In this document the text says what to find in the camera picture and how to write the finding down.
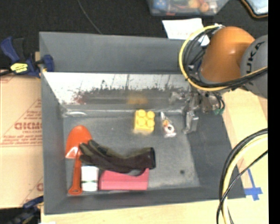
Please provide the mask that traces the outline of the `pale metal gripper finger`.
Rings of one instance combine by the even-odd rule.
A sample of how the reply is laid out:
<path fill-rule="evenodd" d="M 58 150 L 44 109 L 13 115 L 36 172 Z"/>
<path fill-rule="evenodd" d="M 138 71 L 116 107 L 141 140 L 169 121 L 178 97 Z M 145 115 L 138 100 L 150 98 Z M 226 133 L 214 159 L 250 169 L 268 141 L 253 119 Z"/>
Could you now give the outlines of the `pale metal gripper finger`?
<path fill-rule="evenodd" d="M 196 115 L 193 115 L 191 117 L 191 124 L 190 124 L 191 132 L 195 132 L 197 130 L 198 122 L 199 122 L 199 117 Z"/>
<path fill-rule="evenodd" d="M 186 112 L 184 115 L 185 127 L 182 130 L 184 134 L 188 134 L 191 132 L 191 128 L 192 128 L 191 122 L 192 122 L 192 112 Z"/>

